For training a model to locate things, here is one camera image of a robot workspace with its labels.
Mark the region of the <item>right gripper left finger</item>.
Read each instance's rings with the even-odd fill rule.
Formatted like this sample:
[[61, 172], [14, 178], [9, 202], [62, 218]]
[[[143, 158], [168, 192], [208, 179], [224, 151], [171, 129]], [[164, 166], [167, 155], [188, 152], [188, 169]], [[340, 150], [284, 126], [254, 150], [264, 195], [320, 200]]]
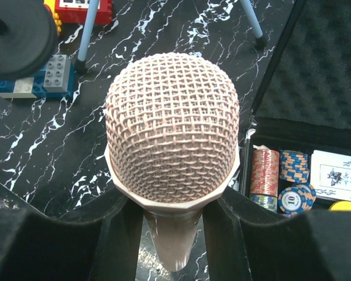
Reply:
[[0, 183], [0, 280], [134, 280], [142, 221], [115, 189], [62, 220]]

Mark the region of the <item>blue grey brick toy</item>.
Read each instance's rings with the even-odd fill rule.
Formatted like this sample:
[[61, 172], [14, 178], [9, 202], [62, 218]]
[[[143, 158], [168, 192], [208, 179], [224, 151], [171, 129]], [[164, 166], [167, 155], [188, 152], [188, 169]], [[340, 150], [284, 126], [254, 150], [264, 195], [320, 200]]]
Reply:
[[71, 98], [73, 83], [74, 66], [71, 60], [65, 54], [56, 54], [31, 77], [16, 81], [0, 80], [0, 97]]

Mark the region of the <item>red white chip row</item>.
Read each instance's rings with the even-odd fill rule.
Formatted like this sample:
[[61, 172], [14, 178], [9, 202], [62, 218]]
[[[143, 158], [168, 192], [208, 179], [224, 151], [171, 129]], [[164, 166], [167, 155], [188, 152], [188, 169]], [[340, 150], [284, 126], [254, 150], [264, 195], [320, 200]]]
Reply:
[[254, 150], [250, 177], [250, 194], [277, 197], [279, 161], [280, 154], [275, 150]]

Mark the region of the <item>pink toy microphone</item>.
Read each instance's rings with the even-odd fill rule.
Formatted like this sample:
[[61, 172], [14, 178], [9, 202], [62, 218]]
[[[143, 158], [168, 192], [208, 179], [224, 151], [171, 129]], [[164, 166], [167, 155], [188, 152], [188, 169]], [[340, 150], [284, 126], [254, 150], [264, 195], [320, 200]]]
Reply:
[[143, 208], [162, 266], [179, 271], [203, 208], [240, 165], [235, 86], [201, 57], [154, 54], [115, 77], [105, 106], [112, 181]]

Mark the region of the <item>white card deck box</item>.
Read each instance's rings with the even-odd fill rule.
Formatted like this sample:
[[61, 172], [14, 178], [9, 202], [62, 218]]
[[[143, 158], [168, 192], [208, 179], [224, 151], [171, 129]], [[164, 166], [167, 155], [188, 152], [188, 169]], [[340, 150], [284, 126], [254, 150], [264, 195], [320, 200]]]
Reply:
[[351, 201], [351, 156], [314, 150], [309, 182], [318, 198]]

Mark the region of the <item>blue white chip row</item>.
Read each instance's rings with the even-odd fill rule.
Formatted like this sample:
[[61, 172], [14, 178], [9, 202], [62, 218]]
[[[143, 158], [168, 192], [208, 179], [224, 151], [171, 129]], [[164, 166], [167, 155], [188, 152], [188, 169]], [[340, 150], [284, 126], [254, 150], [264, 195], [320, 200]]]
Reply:
[[294, 150], [280, 151], [280, 179], [293, 183], [306, 183], [309, 173], [306, 153]]

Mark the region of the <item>yellow dealer button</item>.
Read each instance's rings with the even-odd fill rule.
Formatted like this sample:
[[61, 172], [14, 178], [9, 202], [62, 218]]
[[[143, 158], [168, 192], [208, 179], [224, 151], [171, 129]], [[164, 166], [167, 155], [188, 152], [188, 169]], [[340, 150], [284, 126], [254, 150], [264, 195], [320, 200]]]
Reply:
[[351, 211], [350, 201], [338, 201], [329, 207], [329, 211]]

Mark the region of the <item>black poker chip case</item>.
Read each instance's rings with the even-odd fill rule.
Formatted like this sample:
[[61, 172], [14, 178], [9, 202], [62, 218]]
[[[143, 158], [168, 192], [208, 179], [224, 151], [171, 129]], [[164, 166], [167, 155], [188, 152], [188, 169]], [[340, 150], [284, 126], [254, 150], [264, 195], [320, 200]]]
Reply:
[[351, 1], [295, 1], [245, 130], [239, 191], [248, 196], [253, 148], [351, 156]]

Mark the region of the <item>green chip row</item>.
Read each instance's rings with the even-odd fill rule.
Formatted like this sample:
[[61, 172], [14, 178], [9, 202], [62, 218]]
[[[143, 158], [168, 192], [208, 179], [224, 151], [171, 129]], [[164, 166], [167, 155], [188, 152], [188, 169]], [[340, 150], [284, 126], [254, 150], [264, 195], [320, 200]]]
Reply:
[[249, 198], [257, 205], [273, 212], [277, 212], [277, 197], [264, 194], [250, 194]]

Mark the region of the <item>single blue poker chip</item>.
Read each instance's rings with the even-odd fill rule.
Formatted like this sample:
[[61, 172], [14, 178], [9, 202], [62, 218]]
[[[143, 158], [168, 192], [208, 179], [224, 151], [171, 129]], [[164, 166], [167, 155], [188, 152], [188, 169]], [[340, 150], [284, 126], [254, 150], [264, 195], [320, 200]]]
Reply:
[[309, 183], [293, 184], [278, 195], [278, 207], [287, 215], [297, 215], [312, 209], [316, 191]]

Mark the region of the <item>black microphone stand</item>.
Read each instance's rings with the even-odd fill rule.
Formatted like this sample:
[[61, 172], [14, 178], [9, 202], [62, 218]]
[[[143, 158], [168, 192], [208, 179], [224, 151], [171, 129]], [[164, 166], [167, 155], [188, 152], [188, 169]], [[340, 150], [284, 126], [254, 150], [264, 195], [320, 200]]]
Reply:
[[57, 28], [42, 1], [0, 1], [0, 79], [34, 74], [54, 53]]

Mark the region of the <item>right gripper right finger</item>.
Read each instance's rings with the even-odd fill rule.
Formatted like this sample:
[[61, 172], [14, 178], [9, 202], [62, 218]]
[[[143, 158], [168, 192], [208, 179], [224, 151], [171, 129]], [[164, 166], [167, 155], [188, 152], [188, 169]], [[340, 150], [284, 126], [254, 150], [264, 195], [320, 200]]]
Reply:
[[286, 218], [228, 188], [203, 223], [211, 280], [351, 280], [351, 211]]

